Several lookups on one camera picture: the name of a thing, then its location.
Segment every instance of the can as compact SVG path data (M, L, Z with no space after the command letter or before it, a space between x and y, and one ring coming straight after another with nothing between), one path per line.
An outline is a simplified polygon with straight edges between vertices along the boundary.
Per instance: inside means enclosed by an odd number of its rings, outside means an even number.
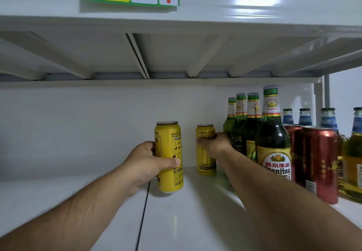
M197 124L196 139L215 139L213 124ZM197 172L203 176L216 176L216 160L210 157L206 149L196 142L196 166Z
M328 204L338 203L337 134L332 128L303 126L305 188Z
M174 157L181 164L168 170L162 170L157 175L160 191L172 193L183 187L183 168L181 152L181 129L177 121L157 122L155 128L155 155L158 157Z
M292 181L301 186L305 186L305 178L303 172L302 151L303 145L301 141L301 125L283 124L290 136L290 156L292 159Z

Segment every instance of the yellow beer can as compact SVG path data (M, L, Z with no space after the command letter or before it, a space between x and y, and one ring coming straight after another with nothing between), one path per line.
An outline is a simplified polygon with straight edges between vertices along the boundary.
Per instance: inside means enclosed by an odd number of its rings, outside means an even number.
M156 156L174 157L180 159L181 164L169 170L162 170L157 175L157 184L160 191L172 193L183 187L181 129L177 121L157 122L155 128Z
M196 139L214 139L216 136L213 124L197 124ZM206 149L196 143L197 172L203 176L216 176L216 160L210 157Z

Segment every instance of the forearm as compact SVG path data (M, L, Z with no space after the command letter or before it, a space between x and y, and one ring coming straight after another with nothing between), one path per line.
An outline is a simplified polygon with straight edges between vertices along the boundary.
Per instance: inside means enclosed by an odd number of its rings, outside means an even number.
M225 172L270 250L357 250L361 230L299 185L231 149Z
M0 238L1 250L90 250L128 197L133 182L122 166L45 214Z

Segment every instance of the beer bottle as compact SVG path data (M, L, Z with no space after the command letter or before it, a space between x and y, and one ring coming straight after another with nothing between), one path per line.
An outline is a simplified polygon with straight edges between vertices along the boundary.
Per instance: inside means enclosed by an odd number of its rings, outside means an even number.
M236 119L235 119L235 103L236 98L235 97L229 97L229 105L227 109L227 118L223 125L223 131L227 134L229 139L231 140L231 129L234 125Z
M235 150L246 154L246 148L242 146L242 126L247 120L247 106L245 93L236 94L236 121L231 129L231 143Z
M353 110L352 135L342 146L344 189L348 196L362 202L362 107Z
M283 124L294 124L293 109L283 109Z
M256 162L255 135L261 121L259 93L248 93L247 121L242 127L242 146L246 147L246 156Z
M312 126L311 109L301 108L299 109L299 125Z
M282 124L276 86L264 87L263 117L256 134L258 164L292 180L290 137Z
M335 108L322 108L322 120L320 125L326 126L326 127L332 127L333 130L336 132L338 138L337 138L337 158L338 158L338 169L337 169L337 175L338 175L338 190L343 191L343 157L342 157L342 146L345 142L345 138L339 134L338 126L337 126L337 120L336 120L336 112Z

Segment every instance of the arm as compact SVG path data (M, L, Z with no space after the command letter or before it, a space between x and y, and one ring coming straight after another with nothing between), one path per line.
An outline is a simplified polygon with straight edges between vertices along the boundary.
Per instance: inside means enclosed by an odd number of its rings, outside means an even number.
M362 230L294 182L235 151L227 136L199 139L226 172L268 250L360 250Z
M79 192L0 238L0 250L90 250L125 199L179 159L152 156L153 142L132 150L125 162Z

